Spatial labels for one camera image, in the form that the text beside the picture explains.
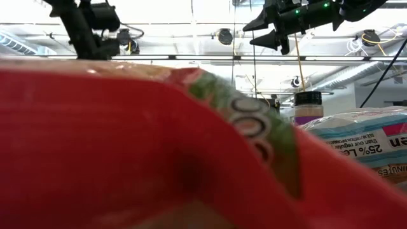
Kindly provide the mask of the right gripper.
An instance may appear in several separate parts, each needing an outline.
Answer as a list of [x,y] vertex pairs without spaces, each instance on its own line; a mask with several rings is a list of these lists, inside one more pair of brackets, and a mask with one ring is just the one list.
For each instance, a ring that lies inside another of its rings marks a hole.
[[[243,28],[243,31],[267,29],[269,24],[274,23],[277,15],[276,6],[263,8],[261,13]],[[279,13],[275,21],[275,30],[252,39],[250,44],[274,50],[278,50],[281,46],[281,54],[287,55],[290,52],[288,35],[298,32],[306,34],[308,29],[330,23],[335,31],[343,21],[339,3],[330,0],[316,1]]]

